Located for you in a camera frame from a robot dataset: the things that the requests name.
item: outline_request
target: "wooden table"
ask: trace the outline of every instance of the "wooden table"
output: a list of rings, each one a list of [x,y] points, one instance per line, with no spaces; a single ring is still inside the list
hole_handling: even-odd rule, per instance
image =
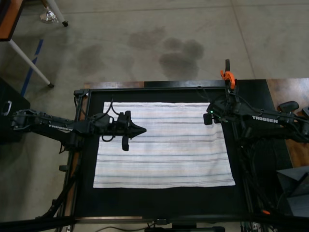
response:
[[[144,88],[146,82],[104,82],[104,83],[86,83],[84,88],[86,89],[107,89],[107,88]],[[283,80],[267,80],[267,85],[270,94],[273,99],[275,108],[279,104],[296,101],[299,103],[299,109],[296,112],[300,112],[302,108],[309,106],[309,78],[308,79],[283,79]],[[86,110],[87,100],[83,101],[83,109]],[[291,162],[293,167],[301,167],[309,165],[309,144],[300,144],[292,140],[286,140],[286,145],[290,153]],[[79,153],[75,153],[73,157],[73,168],[71,175],[75,170],[75,165],[79,158]],[[72,188],[68,194],[65,216],[72,214],[72,204],[73,204],[74,188]],[[119,217],[96,217],[92,219],[109,220],[109,219],[120,219]],[[131,219],[130,217],[123,217],[123,220]]]
[[[8,42],[11,47],[21,56],[22,59],[39,75],[39,77],[49,86],[54,85],[44,76],[44,74],[34,65],[34,63],[27,57],[27,55],[17,46],[12,40],[13,33],[15,31],[17,22],[22,12],[24,0],[11,0],[11,4],[4,16],[3,21],[0,24],[0,42]],[[58,19],[66,27],[68,23],[64,20],[57,4],[54,0],[48,0],[49,5],[55,11]]]

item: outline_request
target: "concrete floor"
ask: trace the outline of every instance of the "concrete floor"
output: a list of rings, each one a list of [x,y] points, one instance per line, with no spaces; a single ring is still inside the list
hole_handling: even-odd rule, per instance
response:
[[[309,0],[58,0],[69,27],[39,21],[27,3],[13,40],[32,59],[44,39],[26,98],[33,109],[74,118],[73,91],[87,82],[218,80],[224,60],[238,79],[304,78],[309,65]],[[0,43],[0,76],[20,91],[28,65]],[[64,174],[53,140],[27,134],[0,146],[0,221],[42,215]],[[94,231],[102,226],[77,226]],[[230,223],[227,231],[239,231]]]

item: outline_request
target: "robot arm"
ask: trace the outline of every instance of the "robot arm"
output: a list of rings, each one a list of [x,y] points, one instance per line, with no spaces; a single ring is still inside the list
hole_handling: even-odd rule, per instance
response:
[[[12,128],[19,132],[34,132],[61,142],[64,150],[81,149],[81,137],[92,135],[122,136],[122,149],[129,150],[128,140],[138,136],[146,129],[135,125],[131,112],[119,113],[117,121],[107,113],[96,114],[83,121],[73,121],[55,117],[34,110],[21,110],[13,115]]]
[[[229,60],[226,60],[226,66],[229,70]],[[253,108],[237,94],[238,87],[235,86],[234,77],[229,72],[225,72],[222,76],[228,86],[228,92],[210,103],[207,114],[204,115],[205,125],[212,124],[212,120],[215,123],[248,119],[259,120],[265,123],[279,124],[281,127],[267,130],[254,130],[248,127],[242,139],[282,138],[293,139],[299,143],[309,143],[309,114],[306,114],[307,117],[295,115],[293,110],[299,108],[296,102],[289,101],[281,104],[279,106],[281,111]]]

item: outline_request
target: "orange clamp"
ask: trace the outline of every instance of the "orange clamp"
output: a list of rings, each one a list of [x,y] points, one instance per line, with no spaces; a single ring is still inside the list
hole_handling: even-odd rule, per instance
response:
[[[223,70],[221,70],[220,73],[221,73],[222,79],[225,80],[225,81],[230,81],[231,89],[234,89],[235,88],[234,75],[230,71],[223,72]]]
[[[262,210],[262,213],[263,213],[263,214],[270,215],[270,212],[269,212],[268,210],[265,210],[265,209]]]

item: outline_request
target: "black frame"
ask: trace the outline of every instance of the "black frame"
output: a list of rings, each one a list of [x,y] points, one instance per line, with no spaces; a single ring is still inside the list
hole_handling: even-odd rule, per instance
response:
[[[151,86],[145,85],[144,88],[124,88],[117,89],[117,91],[156,91],[156,90],[181,90],[181,89],[196,89],[196,82],[154,82]],[[162,87],[162,85],[166,86],[171,84],[172,87]],[[206,81],[203,82],[202,85],[206,89],[225,89],[225,84],[223,81]],[[87,109],[86,114],[89,112],[90,102],[91,102],[91,94],[93,92],[100,91],[115,91],[115,89],[84,89],[84,93],[80,95],[78,98],[78,103],[82,105],[83,97],[85,94],[88,96],[87,100]],[[78,119],[81,115],[81,109],[78,109],[76,112],[75,119]],[[237,132],[237,127],[233,123],[233,131],[236,138],[239,137]],[[73,152],[69,153],[68,163],[66,166],[66,175],[64,181],[64,188],[68,184],[70,179],[70,173],[72,169],[72,161],[73,161]],[[282,215],[263,215],[263,214],[254,214],[253,213],[253,205],[252,205],[252,196],[254,193],[251,193],[250,188],[248,187],[248,183],[245,179],[243,179],[245,195],[246,195],[246,203],[248,207],[248,211],[250,212],[247,215],[191,215],[191,216],[180,216],[175,218],[122,218],[122,219],[96,219],[96,218],[75,218],[74,216],[64,217],[66,200],[63,202],[61,207],[58,210],[57,217],[52,218],[37,218],[34,220],[26,220],[26,221],[16,221],[16,222],[5,222],[0,223],[0,230],[5,231],[42,231],[48,230],[52,228],[58,228],[56,231],[61,231],[61,228],[64,226],[74,225],[76,223],[151,223],[157,222],[158,219],[165,220],[166,224],[168,223],[197,223],[197,222],[228,222],[228,221],[250,221],[257,222],[261,224],[276,224],[280,227],[292,227],[294,229],[307,229],[309,226],[309,218],[305,217],[293,217],[293,216],[282,216]],[[71,212],[74,212],[75,202],[76,202],[76,194],[77,194],[78,182],[75,183],[74,197]]]

